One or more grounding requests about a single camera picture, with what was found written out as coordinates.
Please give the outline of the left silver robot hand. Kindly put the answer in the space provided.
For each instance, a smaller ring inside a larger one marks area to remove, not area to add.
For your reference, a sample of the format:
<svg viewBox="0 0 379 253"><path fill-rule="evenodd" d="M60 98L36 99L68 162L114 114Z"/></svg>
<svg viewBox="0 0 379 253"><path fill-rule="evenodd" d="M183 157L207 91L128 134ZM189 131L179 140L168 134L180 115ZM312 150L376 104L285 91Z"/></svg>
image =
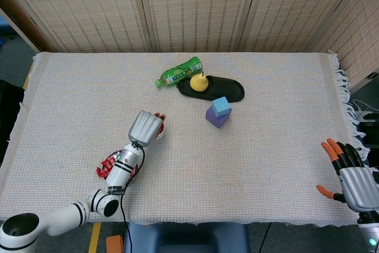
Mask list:
<svg viewBox="0 0 379 253"><path fill-rule="evenodd" d="M165 119L164 114L141 110L129 130L129 141L148 147L159 136Z"/></svg>

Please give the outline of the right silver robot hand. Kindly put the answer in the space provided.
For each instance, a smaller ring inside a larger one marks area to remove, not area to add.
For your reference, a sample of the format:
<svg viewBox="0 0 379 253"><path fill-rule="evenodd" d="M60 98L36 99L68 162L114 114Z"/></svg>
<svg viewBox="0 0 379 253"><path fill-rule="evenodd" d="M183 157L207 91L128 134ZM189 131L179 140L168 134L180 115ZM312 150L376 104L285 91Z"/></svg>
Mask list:
<svg viewBox="0 0 379 253"><path fill-rule="evenodd" d="M357 212L378 210L378 188L371 171L364 165L358 151L350 144L328 138L321 143L337 174L342 193L334 193L321 185L319 193L331 200L346 203Z"/></svg>

